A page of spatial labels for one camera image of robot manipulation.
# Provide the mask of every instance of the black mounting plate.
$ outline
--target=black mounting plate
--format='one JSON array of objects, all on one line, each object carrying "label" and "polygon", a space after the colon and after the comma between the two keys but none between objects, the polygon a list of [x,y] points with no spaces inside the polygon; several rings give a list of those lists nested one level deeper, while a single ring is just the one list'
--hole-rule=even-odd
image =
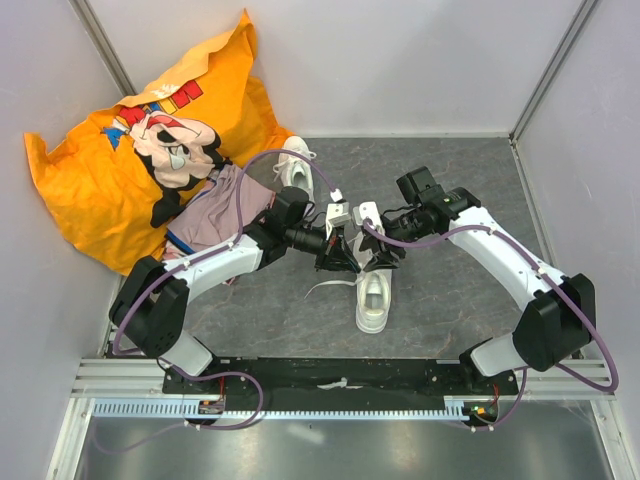
[{"label": "black mounting plate", "polygon": [[[493,385],[501,395],[516,395],[513,372],[503,372],[469,386],[457,361],[366,358],[225,358],[207,374],[244,372],[255,377],[265,393],[265,411],[380,411],[442,409],[447,395],[491,397]],[[165,375],[163,393],[198,395],[220,393],[220,383],[190,382],[175,372]],[[346,379],[349,387],[330,389]],[[227,410],[252,410],[258,393],[248,381],[227,377]]]}]

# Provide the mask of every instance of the pink cloth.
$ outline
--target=pink cloth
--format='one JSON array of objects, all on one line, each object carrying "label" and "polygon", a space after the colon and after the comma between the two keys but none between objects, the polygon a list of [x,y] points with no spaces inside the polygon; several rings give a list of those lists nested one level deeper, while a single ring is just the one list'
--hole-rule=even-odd
[{"label": "pink cloth", "polygon": [[[193,251],[199,252],[235,235],[238,231],[235,192],[240,171],[235,165],[226,165],[217,179],[207,181],[184,212],[169,223],[169,239],[171,240],[173,235]],[[240,192],[240,209],[245,226],[271,205],[273,195],[273,191],[248,175],[244,176]],[[176,246],[179,249],[180,243],[170,241],[167,246],[165,259],[175,258]]]}]

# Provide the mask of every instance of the white sneaker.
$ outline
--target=white sneaker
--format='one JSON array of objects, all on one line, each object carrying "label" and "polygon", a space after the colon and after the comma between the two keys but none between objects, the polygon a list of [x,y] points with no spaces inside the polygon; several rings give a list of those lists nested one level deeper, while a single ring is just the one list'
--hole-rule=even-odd
[{"label": "white sneaker", "polygon": [[[359,233],[353,244],[353,256],[360,268],[364,268],[373,258],[371,250],[360,251],[364,235]],[[373,272],[362,270],[356,280],[358,306],[356,325],[365,333],[379,333],[384,330],[391,305],[391,270],[380,269]]]},{"label": "white sneaker", "polygon": [[[282,146],[285,150],[293,150],[308,159],[316,158],[314,152],[309,151],[309,147],[300,137],[292,136],[287,138]],[[307,192],[309,201],[313,202],[313,178],[311,178],[311,167],[298,157],[281,153],[278,163],[273,166],[276,178],[280,177],[282,185],[285,187],[298,187]]]}]

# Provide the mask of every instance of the cartoon character face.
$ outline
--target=cartoon character face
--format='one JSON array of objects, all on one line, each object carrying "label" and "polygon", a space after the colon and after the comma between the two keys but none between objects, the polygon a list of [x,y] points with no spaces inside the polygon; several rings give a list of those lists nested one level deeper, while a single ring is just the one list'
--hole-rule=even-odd
[{"label": "cartoon character face", "polygon": [[161,187],[187,187],[192,178],[205,178],[214,163],[222,162],[216,150],[220,137],[198,120],[155,111],[134,124],[129,135],[136,153],[145,157],[143,161],[153,169],[152,175]]}]

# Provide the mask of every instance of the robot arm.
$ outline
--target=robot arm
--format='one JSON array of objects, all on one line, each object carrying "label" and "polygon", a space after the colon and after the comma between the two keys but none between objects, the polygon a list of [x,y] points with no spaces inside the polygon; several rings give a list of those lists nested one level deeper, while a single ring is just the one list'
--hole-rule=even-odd
[{"label": "robot arm", "polygon": [[166,264],[152,257],[139,260],[118,293],[109,318],[120,326],[149,285],[184,265],[184,270],[158,287],[155,298],[143,301],[124,333],[149,358],[162,358],[192,376],[206,373],[209,367],[215,367],[215,355],[182,328],[188,303],[203,292],[266,267],[290,247],[316,255],[317,269],[360,271],[344,239],[344,225],[350,221],[348,203],[329,205],[324,228],[304,223],[307,204],[305,192],[287,187],[276,195],[270,209],[245,227],[238,242],[229,240],[226,251],[206,258],[207,253],[224,246],[221,244]]},{"label": "robot arm", "polygon": [[[558,284],[595,326],[595,290],[589,279],[582,274],[569,278],[543,262],[509,235],[473,195],[462,188],[444,192],[425,167],[408,173],[397,183],[413,209],[390,220],[379,216],[375,204],[370,202],[355,212],[356,222],[363,224],[366,219],[375,230],[384,229],[388,237],[410,242],[432,233],[446,234],[458,229],[449,241],[489,271],[523,312],[513,333],[489,339],[460,356],[473,376],[492,377],[525,366],[545,371],[591,341],[580,319],[538,272],[541,269]],[[485,229],[459,231],[476,225]],[[492,234],[496,231],[507,236],[519,252]],[[377,245],[377,250],[378,256],[387,260],[394,255],[404,256],[401,249],[382,243]],[[538,269],[533,270],[523,254],[530,257],[529,261],[536,263]]]}]

